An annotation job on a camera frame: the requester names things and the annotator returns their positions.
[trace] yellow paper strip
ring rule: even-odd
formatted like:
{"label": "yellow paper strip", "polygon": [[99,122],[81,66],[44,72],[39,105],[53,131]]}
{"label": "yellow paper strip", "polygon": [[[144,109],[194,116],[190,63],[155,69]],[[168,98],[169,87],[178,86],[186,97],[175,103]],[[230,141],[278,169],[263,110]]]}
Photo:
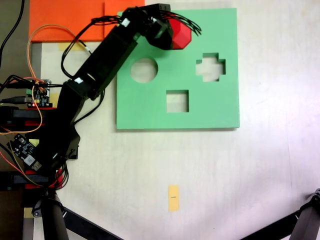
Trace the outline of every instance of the yellow paper strip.
{"label": "yellow paper strip", "polygon": [[[66,48],[70,45],[70,42],[59,42],[58,47],[60,52],[64,52]],[[80,44],[79,42],[76,42],[74,46],[71,48],[71,51],[85,51],[85,47]]]}
{"label": "yellow paper strip", "polygon": [[169,212],[179,210],[179,186],[169,185]]}

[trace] circular hole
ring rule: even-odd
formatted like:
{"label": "circular hole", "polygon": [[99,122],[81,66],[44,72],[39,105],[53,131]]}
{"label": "circular hole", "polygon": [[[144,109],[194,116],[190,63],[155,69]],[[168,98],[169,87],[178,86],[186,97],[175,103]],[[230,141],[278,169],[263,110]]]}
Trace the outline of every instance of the circular hole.
{"label": "circular hole", "polygon": [[158,64],[154,59],[142,58],[136,61],[131,68],[131,77],[141,84],[146,84],[155,79],[158,73]]}

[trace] white table surface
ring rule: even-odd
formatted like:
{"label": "white table surface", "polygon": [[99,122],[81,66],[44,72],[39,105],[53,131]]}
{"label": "white table surface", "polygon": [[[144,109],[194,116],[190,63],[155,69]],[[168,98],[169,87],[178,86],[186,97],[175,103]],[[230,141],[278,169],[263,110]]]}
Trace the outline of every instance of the white table surface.
{"label": "white table surface", "polygon": [[[125,240],[238,240],[320,187],[320,1],[163,2],[172,10],[237,8],[240,128],[117,131],[113,81],[76,127],[79,159],[68,161],[70,180],[58,195]],[[61,54],[56,43],[42,45],[42,78],[67,80]],[[71,52],[67,69],[86,57]],[[95,104],[87,101],[82,114]],[[168,211],[169,185],[180,188],[176,212]],[[34,239],[43,239],[41,219]]]}

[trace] orange mat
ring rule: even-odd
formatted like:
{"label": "orange mat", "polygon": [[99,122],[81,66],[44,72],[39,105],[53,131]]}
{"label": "orange mat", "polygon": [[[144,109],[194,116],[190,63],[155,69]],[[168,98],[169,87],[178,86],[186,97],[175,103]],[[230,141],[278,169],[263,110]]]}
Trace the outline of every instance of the orange mat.
{"label": "orange mat", "polygon": [[[30,0],[29,36],[44,24],[59,24],[79,33],[92,18],[116,15],[127,7],[144,6],[145,0]],[[102,41],[112,26],[92,26],[81,37],[85,42]],[[33,43],[70,42],[66,31],[47,28],[39,31]]]}

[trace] yellow sticky note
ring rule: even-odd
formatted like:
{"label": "yellow sticky note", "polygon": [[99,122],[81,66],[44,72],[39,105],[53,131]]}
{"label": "yellow sticky note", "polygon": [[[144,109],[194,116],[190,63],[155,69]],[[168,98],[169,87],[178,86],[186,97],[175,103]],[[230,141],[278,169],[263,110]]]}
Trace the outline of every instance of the yellow sticky note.
{"label": "yellow sticky note", "polygon": [[29,142],[33,145],[33,146],[38,146],[39,145],[39,139],[29,139]]}
{"label": "yellow sticky note", "polygon": [[50,93],[50,103],[54,108],[58,106],[59,95],[60,93]]}
{"label": "yellow sticky note", "polygon": [[[70,42],[59,42],[58,43],[59,51],[64,52],[69,45],[70,45]],[[79,42],[76,42],[71,48],[71,51],[83,51],[83,50],[86,50],[86,49]]]}
{"label": "yellow sticky note", "polygon": [[34,218],[34,216],[32,214],[32,207],[25,207],[23,209],[23,211],[24,211],[24,218],[25,219],[33,219]]}
{"label": "yellow sticky note", "polygon": [[169,212],[179,210],[179,186],[169,185]]}

